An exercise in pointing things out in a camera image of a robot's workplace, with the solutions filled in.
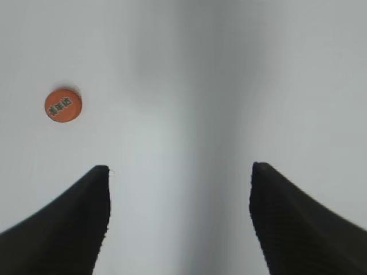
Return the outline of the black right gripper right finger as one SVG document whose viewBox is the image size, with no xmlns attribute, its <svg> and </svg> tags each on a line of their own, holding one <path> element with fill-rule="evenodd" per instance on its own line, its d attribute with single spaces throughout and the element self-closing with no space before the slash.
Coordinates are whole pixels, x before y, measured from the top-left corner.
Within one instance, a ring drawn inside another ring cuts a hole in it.
<svg viewBox="0 0 367 275">
<path fill-rule="evenodd" d="M 366 230 L 268 163 L 252 166 L 249 212 L 270 274 L 366 274 Z"/>
</svg>

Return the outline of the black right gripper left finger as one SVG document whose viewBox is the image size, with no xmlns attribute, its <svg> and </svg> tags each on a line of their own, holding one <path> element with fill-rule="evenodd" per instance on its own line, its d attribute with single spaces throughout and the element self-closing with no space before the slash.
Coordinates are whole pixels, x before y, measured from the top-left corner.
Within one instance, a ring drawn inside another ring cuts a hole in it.
<svg viewBox="0 0 367 275">
<path fill-rule="evenodd" d="M 92 274 L 111 215 L 110 169 L 98 165 L 1 233 L 1 274 Z"/>
</svg>

